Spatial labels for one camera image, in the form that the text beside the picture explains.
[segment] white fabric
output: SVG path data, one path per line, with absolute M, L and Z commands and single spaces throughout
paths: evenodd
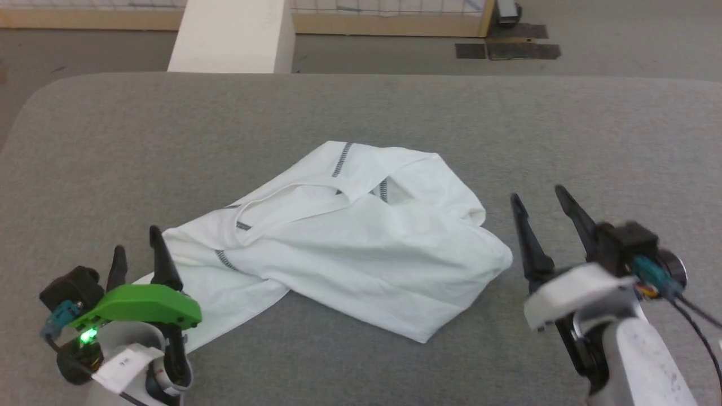
M 289 289 L 426 342 L 511 264 L 480 228 L 485 216 L 436 154 L 327 142 L 229 207 L 163 233 L 203 311 L 188 350 Z

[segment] gray tabletop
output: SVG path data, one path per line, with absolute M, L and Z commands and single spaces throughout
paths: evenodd
M 38 293 L 113 247 L 130 279 L 168 228 L 254 190 L 333 139 L 439 153 L 481 199 L 485 227 L 518 244 L 517 191 L 558 264 L 583 251 L 554 195 L 596 220 L 635 219 L 690 273 L 688 295 L 722 308 L 722 85 L 654 79 L 101 74 L 25 106 L 0 155 L 0 393 L 7 405 L 73 405 L 38 331 Z M 189 405 L 576 405 L 554 332 L 529 331 L 515 264 L 421 345 L 289 294 L 191 355 Z M 644 306 L 701 405 L 708 357 L 666 303 Z M 713 331 L 707 326 L 705 330 Z

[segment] black tape on floor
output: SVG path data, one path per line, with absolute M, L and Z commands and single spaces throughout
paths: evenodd
M 529 37 L 545 40 L 549 38 L 549 33 L 547 33 L 546 25 L 527 24 L 525 22 L 520 22 L 519 24 L 511 28 L 504 28 L 498 25 L 492 25 L 491 27 L 489 27 L 489 32 L 487 33 L 487 38 L 512 37 Z
M 455 45 L 457 59 L 487 58 L 487 49 L 482 43 L 458 43 Z
M 558 45 L 538 43 L 488 43 L 487 51 L 492 61 L 557 59 L 562 55 Z

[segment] gray floor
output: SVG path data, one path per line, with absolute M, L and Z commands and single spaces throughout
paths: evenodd
M 523 21 L 546 24 L 557 61 L 456 59 L 454 38 L 300 35 L 302 73 L 615 75 L 722 82 L 722 1 L 519 0 Z M 62 77 L 162 71 L 175 33 L 0 30 L 0 145 L 22 104 Z

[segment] white label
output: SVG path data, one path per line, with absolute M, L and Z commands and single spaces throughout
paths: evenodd
M 103 363 L 92 378 L 114 394 L 120 394 L 148 363 L 163 356 L 163 351 L 131 344 L 120 354 Z

